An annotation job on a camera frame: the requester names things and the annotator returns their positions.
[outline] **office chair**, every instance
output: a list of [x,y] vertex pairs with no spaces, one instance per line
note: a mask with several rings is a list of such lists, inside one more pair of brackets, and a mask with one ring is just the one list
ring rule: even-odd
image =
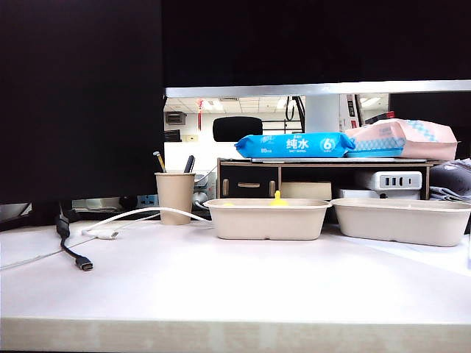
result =
[[252,116],[227,116],[213,122],[216,142],[237,142],[247,135],[262,135],[262,120]]

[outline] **white desk surface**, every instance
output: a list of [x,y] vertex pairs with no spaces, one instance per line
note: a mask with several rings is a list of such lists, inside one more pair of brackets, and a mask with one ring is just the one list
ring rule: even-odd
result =
[[[70,243],[89,223],[71,225]],[[6,265],[57,250],[59,237],[16,229],[0,244]],[[3,270],[1,348],[469,352],[467,242],[412,254],[389,244],[334,228],[312,241],[222,240],[201,222],[141,222],[74,247],[92,271],[63,252]]]

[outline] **wet wipes package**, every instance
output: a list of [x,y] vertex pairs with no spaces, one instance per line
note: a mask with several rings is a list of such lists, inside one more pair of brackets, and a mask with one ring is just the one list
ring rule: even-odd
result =
[[458,145],[449,126],[421,120],[379,120],[345,133],[356,145],[347,157],[454,160]]
[[308,134],[248,135],[235,144],[245,158],[343,157],[355,144],[341,132]]

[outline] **black drawer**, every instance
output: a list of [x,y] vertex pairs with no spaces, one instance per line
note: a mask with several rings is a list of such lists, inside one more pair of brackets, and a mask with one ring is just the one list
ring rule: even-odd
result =
[[278,190],[277,167],[239,167],[221,165],[219,169],[219,197],[273,197]]

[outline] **paper cup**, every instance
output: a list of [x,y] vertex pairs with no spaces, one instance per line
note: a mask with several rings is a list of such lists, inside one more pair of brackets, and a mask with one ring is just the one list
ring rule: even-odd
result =
[[[195,173],[155,173],[159,206],[176,208],[191,213]],[[161,211],[163,224],[190,223],[190,217],[175,212]]]

